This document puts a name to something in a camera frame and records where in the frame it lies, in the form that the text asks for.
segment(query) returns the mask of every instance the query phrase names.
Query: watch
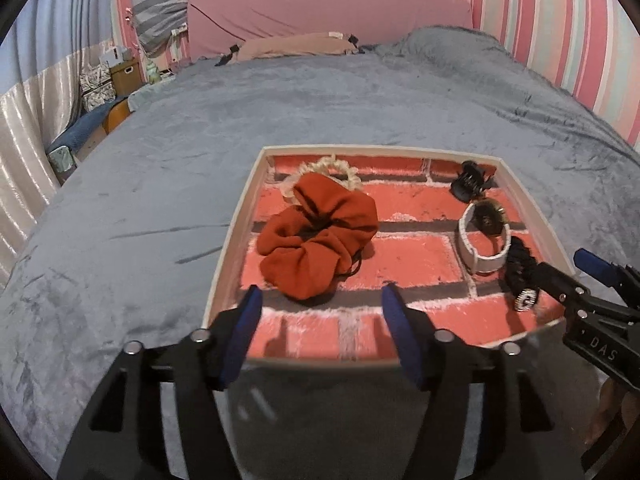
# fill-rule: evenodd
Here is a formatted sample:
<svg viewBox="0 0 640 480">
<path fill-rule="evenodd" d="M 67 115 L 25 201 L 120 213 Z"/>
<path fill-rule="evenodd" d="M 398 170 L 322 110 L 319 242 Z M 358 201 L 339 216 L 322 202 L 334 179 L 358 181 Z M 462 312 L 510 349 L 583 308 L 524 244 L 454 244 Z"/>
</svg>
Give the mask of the watch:
<svg viewBox="0 0 640 480">
<path fill-rule="evenodd" d="M 504 282 L 513 294 L 513 308 L 518 312 L 531 309 L 538 302 L 540 289 L 534 285 L 533 273 L 538 265 L 521 238 L 511 237 L 507 253 Z"/>
<path fill-rule="evenodd" d="M 469 240 L 467 226 L 475 223 L 476 227 L 487 236 L 501 237 L 504 245 L 499 253 L 493 256 L 482 256 Z M 502 205 L 494 199 L 487 198 L 469 204 L 458 221 L 458 253 L 462 262 L 472 274 L 489 274 L 504 266 L 511 245 L 511 229 Z"/>
</svg>

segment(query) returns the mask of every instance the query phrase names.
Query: white curtain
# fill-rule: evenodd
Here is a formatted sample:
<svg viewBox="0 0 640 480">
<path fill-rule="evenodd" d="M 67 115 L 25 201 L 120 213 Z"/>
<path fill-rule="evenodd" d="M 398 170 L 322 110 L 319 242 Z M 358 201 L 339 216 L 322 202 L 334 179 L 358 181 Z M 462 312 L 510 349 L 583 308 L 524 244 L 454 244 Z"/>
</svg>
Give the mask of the white curtain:
<svg viewBox="0 0 640 480">
<path fill-rule="evenodd" d="M 112 43 L 110 0 L 29 0 L 0 44 L 0 288 L 59 187 L 45 148 L 75 118 L 81 67 Z"/>
</svg>

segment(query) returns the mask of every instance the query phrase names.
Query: orange scrunchie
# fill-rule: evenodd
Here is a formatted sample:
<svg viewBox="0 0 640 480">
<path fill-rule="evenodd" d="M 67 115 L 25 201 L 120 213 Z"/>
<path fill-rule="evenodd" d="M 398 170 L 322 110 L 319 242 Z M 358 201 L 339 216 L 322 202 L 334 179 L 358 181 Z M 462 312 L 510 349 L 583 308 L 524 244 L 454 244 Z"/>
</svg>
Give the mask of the orange scrunchie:
<svg viewBox="0 0 640 480">
<path fill-rule="evenodd" d="M 293 188 L 300 205 L 274 215 L 258 236 L 266 256 L 260 271 L 267 282 L 296 300 L 327 291 L 336 274 L 351 269 L 353 256 L 378 231 L 376 203 L 319 173 L 305 173 Z M 300 233 L 322 228 L 304 241 Z"/>
</svg>

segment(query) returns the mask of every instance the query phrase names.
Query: gray velvet bedspread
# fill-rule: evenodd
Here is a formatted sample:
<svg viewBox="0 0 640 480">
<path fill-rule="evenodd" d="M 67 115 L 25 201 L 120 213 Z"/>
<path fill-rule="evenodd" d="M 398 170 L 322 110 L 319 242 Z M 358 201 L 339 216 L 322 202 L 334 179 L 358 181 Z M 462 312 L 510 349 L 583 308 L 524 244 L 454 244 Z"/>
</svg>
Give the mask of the gray velvet bedspread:
<svg viewBox="0 0 640 480">
<path fill-rule="evenodd" d="M 569 254 L 585 247 L 640 266 L 638 154 L 489 36 L 435 27 L 356 56 L 203 60 L 64 185 L 0 298 L 0 404 L 50 474 L 124 342 L 170 344 L 199 326 L 259 150 L 297 143 L 500 156 Z M 561 332 L 532 338 L 527 352 L 579 447 L 599 377 Z M 167 393 L 168 454 L 184 475 Z M 245 477 L 279 480 L 399 478 L 425 409 L 398 370 L 253 368 L 218 400 Z"/>
</svg>

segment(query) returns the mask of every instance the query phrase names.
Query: striped wall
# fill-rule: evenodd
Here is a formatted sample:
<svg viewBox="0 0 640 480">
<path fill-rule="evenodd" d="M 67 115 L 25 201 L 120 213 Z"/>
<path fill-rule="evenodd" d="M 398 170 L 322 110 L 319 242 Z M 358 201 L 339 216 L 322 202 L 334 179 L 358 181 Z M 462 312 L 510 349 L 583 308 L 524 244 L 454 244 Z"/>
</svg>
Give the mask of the striped wall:
<svg viewBox="0 0 640 480">
<path fill-rule="evenodd" d="M 640 152 L 640 37 L 617 0 L 467 0 L 474 27 Z"/>
<path fill-rule="evenodd" d="M 138 35 L 133 23 L 133 3 L 131 0 L 112 0 L 111 2 L 113 35 L 115 38 L 121 38 L 122 44 L 128 46 L 135 57 L 139 57 L 142 62 L 141 72 L 144 74 L 143 65 L 148 59 L 138 42 Z M 161 71 L 167 70 L 173 63 L 181 59 L 189 57 L 189 42 L 186 31 L 178 32 L 169 40 L 164 48 L 159 49 L 150 58 L 158 66 Z"/>
</svg>

